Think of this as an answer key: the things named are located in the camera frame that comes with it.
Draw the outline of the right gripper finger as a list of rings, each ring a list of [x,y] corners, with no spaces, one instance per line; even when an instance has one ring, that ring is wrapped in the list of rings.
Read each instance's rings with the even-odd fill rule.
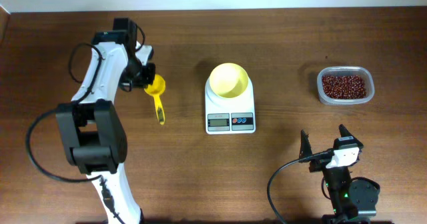
[[[343,124],[340,124],[338,129],[339,129],[341,138],[349,137],[349,139],[353,140],[354,143],[357,144],[359,148],[364,147],[363,143],[359,141],[354,135],[352,135]]]
[[[309,135],[303,129],[300,131],[300,139],[299,162],[306,163],[311,161],[313,153],[309,141]]]

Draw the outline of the yellow measuring scoop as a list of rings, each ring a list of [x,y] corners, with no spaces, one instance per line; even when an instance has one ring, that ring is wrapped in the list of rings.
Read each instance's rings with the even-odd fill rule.
[[[155,74],[152,84],[149,84],[144,91],[153,98],[155,106],[155,114],[160,125],[165,124],[165,111],[161,102],[161,95],[165,92],[165,79],[158,74]]]

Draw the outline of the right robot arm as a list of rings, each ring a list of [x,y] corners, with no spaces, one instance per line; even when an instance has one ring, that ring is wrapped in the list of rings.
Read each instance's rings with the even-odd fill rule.
[[[324,215],[321,222],[369,223],[376,216],[380,186],[365,177],[352,177],[349,168],[359,161],[364,145],[343,124],[333,147],[313,153],[308,134],[301,131],[300,162],[309,163],[309,171],[322,172],[322,192],[328,193],[334,213]]]

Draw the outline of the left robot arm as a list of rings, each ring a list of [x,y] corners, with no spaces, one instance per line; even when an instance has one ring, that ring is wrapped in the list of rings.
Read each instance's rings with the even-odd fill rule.
[[[129,18],[116,18],[111,31],[96,33],[79,90],[55,112],[66,159],[95,187],[108,223],[144,221],[125,174],[127,136],[114,105],[118,89],[156,82],[153,48],[137,40],[142,33]]]

